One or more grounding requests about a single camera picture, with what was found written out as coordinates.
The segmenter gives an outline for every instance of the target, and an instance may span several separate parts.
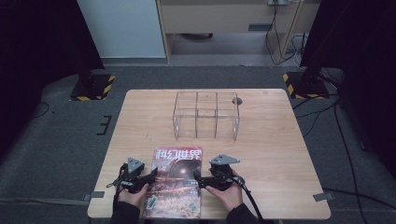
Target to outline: clear acrylic box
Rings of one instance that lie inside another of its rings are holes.
[[[235,92],[179,91],[173,124],[175,138],[229,138],[236,140],[239,127]]]

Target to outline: gray carpet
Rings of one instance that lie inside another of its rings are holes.
[[[296,67],[265,66],[135,66],[108,67],[116,76],[102,101],[73,102],[69,94],[78,77],[52,83],[43,90],[42,104],[0,167],[0,199],[40,198],[80,201],[93,191],[117,122],[125,93],[131,89],[286,89],[282,75]],[[311,100],[295,109],[296,117],[330,106],[336,96]],[[303,100],[290,99],[292,105]],[[377,156],[361,150],[345,111],[337,106],[359,191],[396,206],[396,180]],[[106,135],[104,116],[112,116]],[[333,109],[298,119],[323,188],[354,191],[346,149]],[[285,220],[284,223],[363,223],[354,195],[334,192],[332,217],[324,221]],[[396,223],[396,211],[361,198],[368,223]],[[89,220],[88,205],[0,203],[0,223],[107,223]]]

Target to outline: magazine cover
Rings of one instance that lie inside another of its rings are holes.
[[[201,191],[193,172],[201,173],[200,147],[156,147],[152,169],[155,182],[148,187],[142,217],[199,218]]]

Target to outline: wire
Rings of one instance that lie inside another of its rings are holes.
[[[358,201],[358,207],[359,207],[359,211],[361,212],[361,218],[363,219],[363,222],[367,224],[367,219],[366,216],[363,213],[362,207],[361,207],[361,196],[359,194],[359,188],[358,188],[358,183],[356,181],[356,176],[355,176],[355,169],[353,167],[353,163],[352,163],[352,159],[350,157],[350,153],[349,153],[349,149],[347,147],[347,142],[346,139],[344,137],[344,133],[343,130],[341,129],[341,125],[340,125],[340,121],[338,120],[338,116],[337,116],[337,106],[334,107],[334,116],[335,116],[335,121],[337,122],[337,127],[338,127],[338,131],[341,134],[341,137],[343,139],[343,144],[344,144],[344,148],[346,150],[346,155],[347,158],[349,160],[349,166],[350,166],[350,170],[352,172],[352,179],[353,179],[353,185],[355,187],[355,193],[356,193],[356,199]]]
[[[268,52],[269,52],[269,54],[270,54],[270,58],[271,58],[271,61],[273,62],[273,64],[282,64],[283,62],[285,62],[285,61],[291,59],[291,58],[294,57],[294,55],[295,55],[295,53],[294,53],[294,54],[292,54],[291,56],[289,56],[289,58],[284,58],[283,55],[282,55],[282,53],[281,53],[282,50],[281,50],[281,48],[280,48],[279,35],[278,35],[277,29],[276,29],[276,14],[277,14],[277,6],[278,6],[278,5],[279,5],[279,3],[277,2],[277,0],[274,0],[274,17],[273,17],[272,22],[271,22],[271,27],[274,27],[275,34],[276,34],[276,40],[277,40],[277,46],[278,46],[278,48],[279,48],[279,54],[280,54],[281,59],[283,59],[284,61],[282,61],[282,62],[280,62],[280,63],[276,63],[276,62],[274,61],[274,59],[273,59],[273,57],[272,57],[271,50],[270,50],[270,48],[269,48],[269,46],[268,46],[268,33],[269,33],[269,32],[267,32],[267,33],[265,34],[265,45],[266,45],[266,47],[267,47],[267,49],[268,49]]]
[[[295,108],[299,107],[300,105],[305,104],[306,102],[308,102],[308,101],[310,101],[310,100],[313,100],[313,99],[316,99],[316,98],[319,98],[319,97],[332,96],[332,95],[338,95],[338,94],[324,94],[324,95],[312,96],[312,97],[310,97],[310,98],[308,98],[308,99],[305,99],[305,100],[302,101],[301,103],[295,105],[295,106],[293,107],[293,110],[294,110]]]
[[[37,116],[32,117],[32,119],[40,118],[41,116],[43,116],[43,115],[47,114],[47,112],[49,112],[49,110],[50,110],[50,105],[49,105],[49,104],[47,104],[46,102],[40,102],[40,104],[46,105],[46,106],[47,106],[47,110],[44,111],[44,113],[42,113],[42,114],[40,114],[40,115],[37,115]]]
[[[242,178],[242,176],[239,176],[239,175],[230,176],[228,174],[225,174],[221,171],[218,171],[218,170],[215,170],[212,168],[210,168],[209,170],[210,170],[210,172],[215,172],[219,175],[227,177],[228,179],[231,179],[234,183],[236,183],[239,187],[241,187],[245,191],[247,197],[250,199],[251,204],[253,205],[254,210],[256,211],[257,217],[259,218],[259,222],[261,224],[273,224],[272,221],[264,220],[264,218],[262,218],[262,213],[259,210],[259,206],[257,206],[256,202],[254,201],[253,196],[251,196],[251,193],[250,193],[251,191],[248,190],[248,187],[245,184],[245,179]]]
[[[341,99],[341,98],[338,98],[334,103],[332,103],[330,106],[328,106],[328,107],[326,107],[326,108],[324,108],[324,109],[322,109],[322,110],[314,111],[314,112],[311,112],[311,113],[308,113],[308,114],[305,114],[305,115],[298,116],[298,117],[296,117],[296,118],[297,118],[297,119],[300,119],[300,118],[307,117],[307,116],[310,116],[310,115],[313,115],[313,114],[317,114],[317,113],[324,112],[324,111],[326,111],[326,110],[332,108],[332,107],[335,106],[336,104],[338,104],[338,102],[340,101],[340,99]]]
[[[344,193],[344,194],[354,195],[354,196],[357,195],[357,193],[355,193],[355,192],[350,192],[350,191],[345,191],[345,190],[340,190],[340,189],[328,189],[328,188],[323,188],[323,189],[324,189],[324,190],[328,190],[328,191],[338,192],[338,193]],[[387,207],[390,207],[390,208],[392,208],[393,210],[396,210],[396,206],[394,206],[394,205],[392,205],[392,204],[390,204],[390,203],[383,202],[383,201],[381,201],[381,200],[378,200],[377,198],[374,198],[374,197],[369,196],[369,195],[366,195],[366,194],[361,194],[361,193],[360,193],[360,196],[361,196],[362,198],[369,199],[369,200],[374,201],[374,202],[376,202],[376,203],[382,203],[382,204],[386,205]]]
[[[308,131],[307,133],[305,133],[305,134],[303,135],[303,137],[306,137],[307,135],[309,135],[309,134],[311,133],[311,131],[314,129],[315,124],[316,124],[316,122],[317,122],[318,117],[320,116],[320,114],[321,114],[322,112],[324,112],[324,111],[326,111],[326,110],[332,108],[333,106],[335,107],[335,106],[338,104],[338,102],[339,102],[340,100],[341,100],[341,98],[338,98],[334,103],[332,103],[330,106],[328,106],[328,107],[326,107],[326,108],[324,108],[324,109],[322,109],[322,110],[319,110],[319,111],[316,111],[316,112],[312,112],[312,113],[309,113],[309,114],[306,114],[306,115],[302,115],[302,116],[300,116],[300,117],[296,117],[297,119],[300,119],[300,118],[303,118],[303,117],[306,117],[306,116],[309,116],[309,115],[318,113],[317,116],[315,117],[314,122],[313,122],[312,125],[311,125],[311,128],[309,129],[309,131]]]

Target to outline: sleeve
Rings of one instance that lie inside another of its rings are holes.
[[[244,203],[231,210],[226,220],[227,224],[260,224]]]
[[[129,203],[114,203],[110,224],[137,224],[140,209]]]

